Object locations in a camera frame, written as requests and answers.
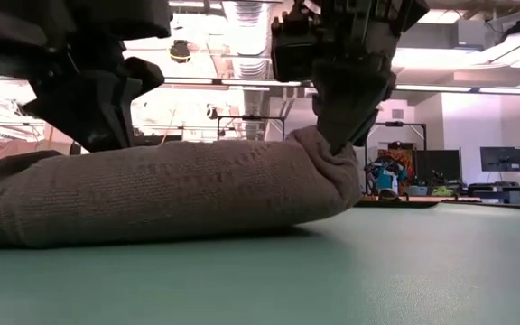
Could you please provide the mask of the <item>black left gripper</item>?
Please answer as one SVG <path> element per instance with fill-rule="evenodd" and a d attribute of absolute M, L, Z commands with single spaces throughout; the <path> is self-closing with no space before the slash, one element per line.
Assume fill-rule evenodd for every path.
<path fill-rule="evenodd" d="M 120 41 L 69 38 L 51 47 L 0 38 L 0 75 L 27 80 L 36 99 L 23 109 L 89 152 L 133 145 L 130 106 L 142 82 L 127 77 Z"/>

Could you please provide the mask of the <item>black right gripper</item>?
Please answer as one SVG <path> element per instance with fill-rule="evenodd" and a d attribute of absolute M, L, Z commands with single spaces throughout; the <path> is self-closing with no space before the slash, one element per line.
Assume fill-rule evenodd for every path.
<path fill-rule="evenodd" d="M 392 60 L 403 33 L 430 11 L 424 0 L 322 0 L 319 54 L 311 81 L 317 128 L 332 154 L 348 144 L 363 147 L 376 123 L 377 106 L 395 88 Z"/>

